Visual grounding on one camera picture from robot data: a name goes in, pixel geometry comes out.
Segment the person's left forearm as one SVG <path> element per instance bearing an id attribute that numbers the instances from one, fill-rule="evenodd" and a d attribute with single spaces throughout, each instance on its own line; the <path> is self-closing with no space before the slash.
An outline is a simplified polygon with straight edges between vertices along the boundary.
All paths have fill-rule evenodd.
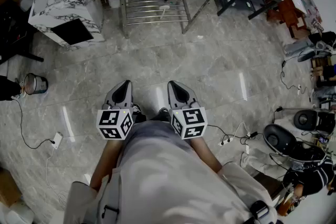
<path id="1" fill-rule="evenodd" d="M 118 158 L 122 149 L 123 141 L 108 140 L 97 166 L 92 174 L 90 187 L 98 191 L 104 177 L 110 179 L 112 171 L 117 166 Z"/>

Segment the person's black trousers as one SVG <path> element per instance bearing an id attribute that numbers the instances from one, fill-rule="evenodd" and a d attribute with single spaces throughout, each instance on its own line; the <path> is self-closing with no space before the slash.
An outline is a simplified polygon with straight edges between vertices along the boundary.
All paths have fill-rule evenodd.
<path id="1" fill-rule="evenodd" d="M 147 121 L 146 115 L 141 115 L 141 116 L 134 116 L 132 115 L 132 119 L 134 123 L 141 123 Z M 156 115 L 155 117 L 151 118 L 150 121 L 162 121 L 162 122 L 169 122 L 171 120 L 171 116 L 158 116 Z"/>

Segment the person's right forearm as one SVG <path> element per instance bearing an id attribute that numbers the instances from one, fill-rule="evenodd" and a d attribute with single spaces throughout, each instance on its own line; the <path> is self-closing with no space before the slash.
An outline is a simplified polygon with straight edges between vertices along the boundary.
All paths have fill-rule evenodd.
<path id="1" fill-rule="evenodd" d="M 190 139 L 190 145 L 199 158 L 215 173 L 218 173 L 222 169 L 221 163 L 209 149 L 202 137 Z"/>

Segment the black side table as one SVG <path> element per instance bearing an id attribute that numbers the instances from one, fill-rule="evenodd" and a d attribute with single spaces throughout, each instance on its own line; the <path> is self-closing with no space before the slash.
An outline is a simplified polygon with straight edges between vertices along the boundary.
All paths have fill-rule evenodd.
<path id="1" fill-rule="evenodd" d="M 0 65 L 15 55 L 43 62 L 30 52 L 37 30 L 28 23 L 28 13 L 13 0 L 0 5 Z"/>

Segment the metal sink stand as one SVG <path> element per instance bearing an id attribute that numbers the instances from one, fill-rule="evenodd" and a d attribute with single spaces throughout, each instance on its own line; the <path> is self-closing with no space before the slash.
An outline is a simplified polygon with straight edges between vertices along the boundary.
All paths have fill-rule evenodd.
<path id="1" fill-rule="evenodd" d="M 129 38 L 129 26 L 160 23 L 179 23 L 185 34 L 210 1 L 205 0 L 197 12 L 191 15 L 187 0 L 120 0 L 123 34 Z"/>

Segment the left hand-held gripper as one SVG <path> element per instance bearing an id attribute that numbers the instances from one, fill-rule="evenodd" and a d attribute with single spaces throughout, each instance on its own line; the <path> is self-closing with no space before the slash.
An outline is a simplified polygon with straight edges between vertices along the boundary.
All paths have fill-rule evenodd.
<path id="1" fill-rule="evenodd" d="M 125 80 L 112 88 L 106 96 L 106 104 L 117 104 L 97 112 L 96 128 L 105 140 L 125 140 L 134 125 L 133 86 Z"/>

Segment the marble pattern sink cabinet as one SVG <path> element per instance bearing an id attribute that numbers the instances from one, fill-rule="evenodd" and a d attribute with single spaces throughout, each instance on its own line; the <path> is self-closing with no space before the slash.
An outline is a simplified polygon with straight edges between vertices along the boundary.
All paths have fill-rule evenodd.
<path id="1" fill-rule="evenodd" d="M 28 22 L 68 50 L 105 41 L 101 0 L 34 0 Z"/>

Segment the flat cardboard box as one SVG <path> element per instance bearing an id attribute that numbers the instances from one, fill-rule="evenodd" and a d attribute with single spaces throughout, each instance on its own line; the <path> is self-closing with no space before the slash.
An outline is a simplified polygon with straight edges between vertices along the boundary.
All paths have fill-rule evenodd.
<path id="1" fill-rule="evenodd" d="M 21 192 L 11 173 L 0 168 L 0 202 L 9 208 L 21 199 Z"/>

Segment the narrow white sink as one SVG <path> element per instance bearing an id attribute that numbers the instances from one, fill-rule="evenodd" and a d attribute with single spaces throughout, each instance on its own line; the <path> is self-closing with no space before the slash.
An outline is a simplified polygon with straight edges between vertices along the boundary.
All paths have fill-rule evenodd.
<path id="1" fill-rule="evenodd" d="M 294 7 L 297 9 L 297 10 L 299 10 L 300 12 L 302 12 L 303 14 L 307 14 L 307 12 L 306 12 L 306 9 L 305 9 L 305 7 L 304 7 L 304 5 L 303 5 L 303 2 L 302 2 L 302 0 L 291 0 L 292 2 L 293 2 L 293 4 L 294 4 Z"/>

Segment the wooden sink stand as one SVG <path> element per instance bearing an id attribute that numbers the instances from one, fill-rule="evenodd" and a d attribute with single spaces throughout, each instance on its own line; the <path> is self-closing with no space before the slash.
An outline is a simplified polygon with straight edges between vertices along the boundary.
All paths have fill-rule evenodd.
<path id="1" fill-rule="evenodd" d="M 285 24 L 291 38 L 296 40 L 306 38 L 311 34 L 305 23 L 304 13 L 295 7 L 292 0 L 283 0 L 270 9 L 267 12 L 267 20 Z"/>

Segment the white power adapter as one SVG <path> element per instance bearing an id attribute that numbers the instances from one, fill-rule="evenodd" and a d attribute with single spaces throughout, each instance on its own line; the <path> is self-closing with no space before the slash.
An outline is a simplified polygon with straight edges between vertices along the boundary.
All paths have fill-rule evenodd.
<path id="1" fill-rule="evenodd" d="M 54 139 L 52 140 L 52 143 L 51 143 L 52 147 L 54 149 L 57 149 L 59 147 L 62 139 L 63 139 L 63 135 L 60 132 L 57 132 L 54 136 Z"/>

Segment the person's light grey clothing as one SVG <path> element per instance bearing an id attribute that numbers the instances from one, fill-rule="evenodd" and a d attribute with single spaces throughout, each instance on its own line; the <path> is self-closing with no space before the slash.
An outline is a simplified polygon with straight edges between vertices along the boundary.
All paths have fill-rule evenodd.
<path id="1" fill-rule="evenodd" d="M 276 224 L 268 191 L 234 162 L 215 173 L 162 121 L 134 126 L 98 191 L 71 185 L 63 224 Z"/>

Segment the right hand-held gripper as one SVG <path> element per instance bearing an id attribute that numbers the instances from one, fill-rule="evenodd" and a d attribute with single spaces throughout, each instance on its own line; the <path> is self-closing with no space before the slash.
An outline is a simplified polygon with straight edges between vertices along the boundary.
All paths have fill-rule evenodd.
<path id="1" fill-rule="evenodd" d="M 167 84 L 170 124 L 182 140 L 202 137 L 208 125 L 205 108 L 197 102 L 195 92 L 183 83 L 169 81 Z"/>

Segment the black round device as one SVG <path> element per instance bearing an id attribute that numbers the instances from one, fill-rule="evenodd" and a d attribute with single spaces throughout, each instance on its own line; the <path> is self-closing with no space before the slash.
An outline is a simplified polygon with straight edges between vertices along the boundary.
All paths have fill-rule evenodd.
<path id="1" fill-rule="evenodd" d="M 292 133 L 277 124 L 267 125 L 263 137 L 266 144 L 282 156 L 289 156 L 297 143 Z"/>
<path id="2" fill-rule="evenodd" d="M 314 131 L 317 125 L 318 113 L 315 110 L 300 110 L 293 118 L 296 128 L 303 131 Z"/>

